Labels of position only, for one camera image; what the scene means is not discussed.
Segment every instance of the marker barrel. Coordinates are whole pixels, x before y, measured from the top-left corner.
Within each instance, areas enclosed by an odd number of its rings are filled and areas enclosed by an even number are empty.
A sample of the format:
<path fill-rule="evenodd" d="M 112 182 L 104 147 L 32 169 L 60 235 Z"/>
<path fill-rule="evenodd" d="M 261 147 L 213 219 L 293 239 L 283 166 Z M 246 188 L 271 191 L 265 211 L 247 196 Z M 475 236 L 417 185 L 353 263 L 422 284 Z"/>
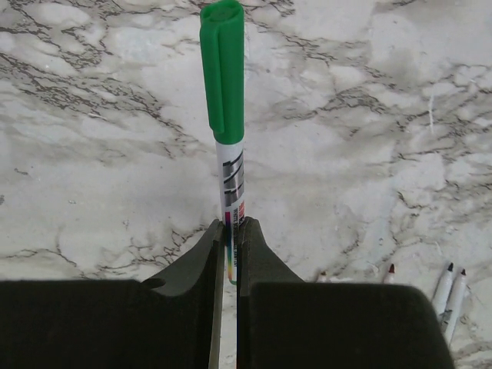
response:
<path fill-rule="evenodd" d="M 447 298 L 453 285 L 453 274 L 450 271 L 445 271 L 440 277 L 437 285 L 434 297 L 432 298 L 432 305 L 436 311 L 437 316 L 440 318 L 446 309 Z"/>
<path fill-rule="evenodd" d="M 243 141 L 233 145 L 216 142 L 221 189 L 222 221 L 225 225 L 228 277 L 238 281 L 238 230 L 244 221 Z"/>
<path fill-rule="evenodd" d="M 461 313 L 461 305 L 464 299 L 464 293 L 467 289 L 467 280 L 462 274 L 459 274 L 453 283 L 449 301 L 446 305 L 446 311 L 443 314 L 440 328 L 448 344 L 453 338 L 454 329 Z"/>

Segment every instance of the marker cap clip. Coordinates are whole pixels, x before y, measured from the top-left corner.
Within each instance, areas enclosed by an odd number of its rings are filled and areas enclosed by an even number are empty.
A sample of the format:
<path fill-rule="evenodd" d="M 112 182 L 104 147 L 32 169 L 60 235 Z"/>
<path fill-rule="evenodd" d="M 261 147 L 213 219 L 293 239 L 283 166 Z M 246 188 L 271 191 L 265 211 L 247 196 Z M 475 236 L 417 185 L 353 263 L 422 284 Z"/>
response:
<path fill-rule="evenodd" d="M 244 11 L 235 0 L 200 13 L 200 44 L 208 121 L 223 145 L 244 137 Z"/>

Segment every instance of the marker label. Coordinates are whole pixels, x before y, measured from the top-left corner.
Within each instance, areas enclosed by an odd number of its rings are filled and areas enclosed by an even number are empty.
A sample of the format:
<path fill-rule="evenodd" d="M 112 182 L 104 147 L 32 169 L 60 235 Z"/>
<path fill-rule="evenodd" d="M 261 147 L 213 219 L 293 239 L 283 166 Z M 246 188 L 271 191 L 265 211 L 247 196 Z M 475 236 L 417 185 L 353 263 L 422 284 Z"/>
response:
<path fill-rule="evenodd" d="M 223 145 L 216 142 L 221 188 L 222 220 L 225 224 L 229 281 L 238 281 L 238 232 L 244 221 L 243 142 Z"/>

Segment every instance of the marble surface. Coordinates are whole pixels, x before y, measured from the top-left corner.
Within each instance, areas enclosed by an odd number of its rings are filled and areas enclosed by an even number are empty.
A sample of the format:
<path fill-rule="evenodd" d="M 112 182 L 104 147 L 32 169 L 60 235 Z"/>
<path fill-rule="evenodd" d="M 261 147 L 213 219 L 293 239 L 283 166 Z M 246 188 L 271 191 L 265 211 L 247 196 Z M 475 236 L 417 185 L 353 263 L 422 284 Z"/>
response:
<path fill-rule="evenodd" d="M 490 0 L 242 4 L 247 215 L 306 280 L 465 267 L 453 355 L 492 367 Z M 141 280 L 220 216 L 203 5 L 0 0 L 0 278 Z"/>

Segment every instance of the gray marble veining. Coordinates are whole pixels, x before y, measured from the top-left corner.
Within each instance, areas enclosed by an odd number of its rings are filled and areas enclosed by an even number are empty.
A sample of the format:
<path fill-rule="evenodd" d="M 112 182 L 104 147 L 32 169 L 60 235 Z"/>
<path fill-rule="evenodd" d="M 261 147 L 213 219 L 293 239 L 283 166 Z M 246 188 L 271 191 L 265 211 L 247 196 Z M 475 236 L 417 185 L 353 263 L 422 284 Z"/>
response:
<path fill-rule="evenodd" d="M 247 214 L 307 280 L 465 267 L 452 350 L 492 366 L 490 1 L 241 3 Z M 220 216 L 203 5 L 0 0 L 0 277 L 144 279 Z M 233 326 L 227 290 L 221 367 Z"/>

